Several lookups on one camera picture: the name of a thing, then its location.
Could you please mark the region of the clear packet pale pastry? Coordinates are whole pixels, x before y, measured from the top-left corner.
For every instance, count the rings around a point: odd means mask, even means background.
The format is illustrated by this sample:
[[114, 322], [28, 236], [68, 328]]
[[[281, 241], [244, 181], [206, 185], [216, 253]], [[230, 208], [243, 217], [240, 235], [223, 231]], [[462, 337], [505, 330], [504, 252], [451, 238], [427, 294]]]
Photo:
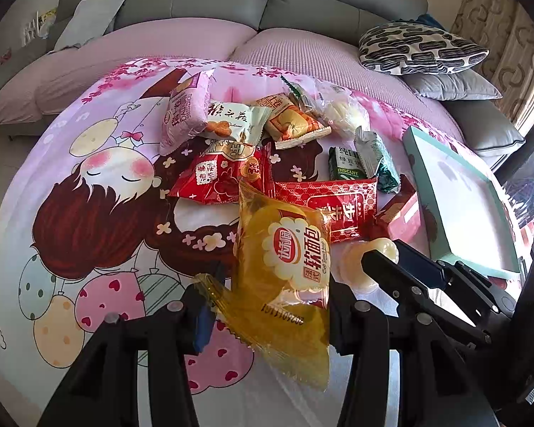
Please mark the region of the clear packet pale pastry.
[[291, 101], [302, 112], [329, 126], [340, 137], [354, 139], [358, 128], [370, 130], [369, 112], [353, 97], [352, 91], [314, 79], [314, 90], [309, 93], [301, 83], [289, 81], [284, 76], [281, 79], [289, 90]]

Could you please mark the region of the pink swiss roll packet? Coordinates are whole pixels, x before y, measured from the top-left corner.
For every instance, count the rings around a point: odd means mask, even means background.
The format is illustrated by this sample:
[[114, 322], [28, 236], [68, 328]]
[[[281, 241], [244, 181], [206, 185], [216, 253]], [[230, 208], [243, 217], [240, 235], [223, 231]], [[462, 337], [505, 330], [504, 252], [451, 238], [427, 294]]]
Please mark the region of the pink swiss roll packet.
[[162, 156], [176, 151], [206, 128], [214, 72], [214, 68], [202, 70], [181, 82], [169, 94], [161, 126], [159, 153]]

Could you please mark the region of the black white patterned pillow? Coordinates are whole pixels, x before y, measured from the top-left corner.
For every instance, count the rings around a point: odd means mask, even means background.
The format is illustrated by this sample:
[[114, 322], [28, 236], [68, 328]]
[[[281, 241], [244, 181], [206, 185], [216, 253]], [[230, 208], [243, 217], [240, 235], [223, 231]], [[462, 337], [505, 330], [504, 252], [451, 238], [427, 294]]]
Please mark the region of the black white patterned pillow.
[[359, 59], [374, 72], [403, 76], [454, 74], [480, 64], [489, 50], [443, 29], [416, 22], [391, 22], [366, 31]]

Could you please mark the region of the light green snack packet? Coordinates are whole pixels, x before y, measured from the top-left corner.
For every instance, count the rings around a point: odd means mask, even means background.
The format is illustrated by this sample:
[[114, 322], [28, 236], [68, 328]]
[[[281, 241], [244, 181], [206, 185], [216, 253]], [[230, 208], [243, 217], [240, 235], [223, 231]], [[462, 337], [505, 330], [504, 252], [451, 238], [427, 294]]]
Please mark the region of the light green snack packet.
[[359, 126], [355, 131], [354, 145], [366, 177], [376, 178], [379, 191], [396, 194], [400, 190], [401, 179], [382, 138], [376, 132]]

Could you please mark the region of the red gold snack bag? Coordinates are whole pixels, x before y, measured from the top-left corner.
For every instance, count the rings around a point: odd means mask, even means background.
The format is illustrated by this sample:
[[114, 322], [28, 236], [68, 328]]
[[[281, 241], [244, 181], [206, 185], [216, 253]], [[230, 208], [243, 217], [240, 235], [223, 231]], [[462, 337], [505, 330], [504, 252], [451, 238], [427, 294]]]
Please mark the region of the red gold snack bag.
[[241, 144], [213, 141], [186, 171], [168, 195], [199, 204], [237, 204], [239, 184], [244, 182], [263, 193], [270, 180], [272, 144]]

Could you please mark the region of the pale yellow jelly cup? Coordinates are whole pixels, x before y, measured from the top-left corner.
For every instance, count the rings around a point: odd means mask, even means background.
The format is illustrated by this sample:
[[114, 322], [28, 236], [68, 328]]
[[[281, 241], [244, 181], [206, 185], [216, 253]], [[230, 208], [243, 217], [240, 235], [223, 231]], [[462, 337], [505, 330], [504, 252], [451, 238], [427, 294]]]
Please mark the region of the pale yellow jelly cup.
[[393, 263], [398, 263], [399, 251], [396, 244], [388, 238], [377, 238], [371, 241], [357, 241], [349, 244], [339, 261], [339, 273], [343, 281], [354, 292], [369, 294], [379, 285], [362, 268], [362, 257], [365, 253], [376, 251], [382, 253]]

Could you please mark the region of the red small box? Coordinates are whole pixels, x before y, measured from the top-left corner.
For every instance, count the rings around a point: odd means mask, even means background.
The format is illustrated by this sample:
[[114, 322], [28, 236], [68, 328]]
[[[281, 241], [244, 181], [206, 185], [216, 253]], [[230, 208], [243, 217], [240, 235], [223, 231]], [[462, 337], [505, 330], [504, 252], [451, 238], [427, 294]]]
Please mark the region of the red small box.
[[420, 228], [419, 198], [412, 182], [400, 174], [400, 189], [373, 217], [370, 238], [389, 238], [409, 244]]

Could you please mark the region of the orange cake packet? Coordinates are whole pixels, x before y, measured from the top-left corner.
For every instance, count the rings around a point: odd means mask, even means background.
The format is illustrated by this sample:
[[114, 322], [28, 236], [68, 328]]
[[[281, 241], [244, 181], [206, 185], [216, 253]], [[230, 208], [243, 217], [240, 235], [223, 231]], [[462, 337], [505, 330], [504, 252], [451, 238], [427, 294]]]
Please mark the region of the orange cake packet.
[[253, 105], [271, 109], [265, 129], [276, 149], [295, 148], [332, 133], [332, 128], [302, 112], [286, 95], [268, 95]]

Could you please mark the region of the red snack packet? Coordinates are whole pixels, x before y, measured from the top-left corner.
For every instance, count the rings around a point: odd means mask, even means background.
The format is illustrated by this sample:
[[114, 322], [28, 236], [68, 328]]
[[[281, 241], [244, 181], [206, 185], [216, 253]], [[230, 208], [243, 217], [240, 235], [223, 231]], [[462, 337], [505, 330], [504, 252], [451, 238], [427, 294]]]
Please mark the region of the red snack packet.
[[332, 243], [369, 240], [377, 213], [377, 180], [279, 182], [272, 185], [274, 199], [320, 209], [330, 214]]

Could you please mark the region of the dark green biscuit packet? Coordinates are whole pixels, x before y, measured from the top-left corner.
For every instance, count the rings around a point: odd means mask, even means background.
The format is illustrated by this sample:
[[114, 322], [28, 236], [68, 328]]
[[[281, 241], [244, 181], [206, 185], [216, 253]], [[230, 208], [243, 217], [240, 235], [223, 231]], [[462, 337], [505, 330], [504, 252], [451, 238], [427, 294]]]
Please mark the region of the dark green biscuit packet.
[[332, 147], [328, 151], [330, 180], [362, 180], [366, 173], [359, 155], [350, 148]]

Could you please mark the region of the white orange snack packet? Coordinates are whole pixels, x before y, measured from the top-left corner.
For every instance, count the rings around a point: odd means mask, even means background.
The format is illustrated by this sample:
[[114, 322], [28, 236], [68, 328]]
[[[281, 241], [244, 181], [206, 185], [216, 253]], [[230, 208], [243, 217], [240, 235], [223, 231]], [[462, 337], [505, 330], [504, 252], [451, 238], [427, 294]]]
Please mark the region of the white orange snack packet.
[[256, 146], [272, 109], [243, 103], [212, 101], [202, 137]]

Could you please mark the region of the grey pillow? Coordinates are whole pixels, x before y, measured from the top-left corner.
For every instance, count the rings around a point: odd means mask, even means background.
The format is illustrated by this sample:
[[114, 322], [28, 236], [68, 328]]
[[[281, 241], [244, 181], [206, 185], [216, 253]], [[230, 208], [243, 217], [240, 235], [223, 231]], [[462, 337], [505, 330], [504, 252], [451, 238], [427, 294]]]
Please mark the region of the grey pillow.
[[501, 99], [501, 92], [472, 69], [453, 74], [414, 73], [402, 77], [408, 87], [422, 97], [438, 101]]

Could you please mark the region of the yellow soft bread packet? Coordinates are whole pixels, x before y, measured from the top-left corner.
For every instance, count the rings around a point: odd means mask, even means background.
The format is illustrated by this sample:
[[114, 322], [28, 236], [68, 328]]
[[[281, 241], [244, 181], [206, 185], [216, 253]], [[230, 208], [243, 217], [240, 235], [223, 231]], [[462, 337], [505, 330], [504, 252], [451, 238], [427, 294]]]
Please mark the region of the yellow soft bread packet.
[[229, 286], [198, 291], [239, 340], [286, 376], [324, 390], [330, 379], [330, 216], [239, 185], [237, 268]]

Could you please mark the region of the teal rimmed white tray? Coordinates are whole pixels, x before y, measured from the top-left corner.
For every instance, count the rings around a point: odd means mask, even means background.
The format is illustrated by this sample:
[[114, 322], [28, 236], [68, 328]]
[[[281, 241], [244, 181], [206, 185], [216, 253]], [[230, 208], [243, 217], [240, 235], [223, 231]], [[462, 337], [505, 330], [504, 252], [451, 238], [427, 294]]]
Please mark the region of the teal rimmed white tray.
[[513, 225], [491, 179], [451, 148], [409, 127], [403, 144], [415, 178], [429, 251], [483, 276], [521, 273]]

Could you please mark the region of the cartoon pink tablecloth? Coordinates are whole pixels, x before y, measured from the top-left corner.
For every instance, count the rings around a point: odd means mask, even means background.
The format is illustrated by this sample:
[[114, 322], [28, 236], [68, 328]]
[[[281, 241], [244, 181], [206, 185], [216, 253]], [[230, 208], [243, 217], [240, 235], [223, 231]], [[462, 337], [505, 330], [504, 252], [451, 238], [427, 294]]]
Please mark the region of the cartoon pink tablecloth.
[[54, 120], [1, 203], [0, 402], [16, 424], [38, 422], [106, 312], [146, 317], [178, 299], [195, 274], [233, 263], [236, 206], [171, 195], [209, 140], [159, 152], [169, 89], [202, 70], [213, 73], [217, 101], [251, 103], [290, 81], [312, 96], [357, 102], [403, 172], [409, 126], [466, 151], [439, 115], [422, 120], [295, 70], [173, 58], [116, 68]]

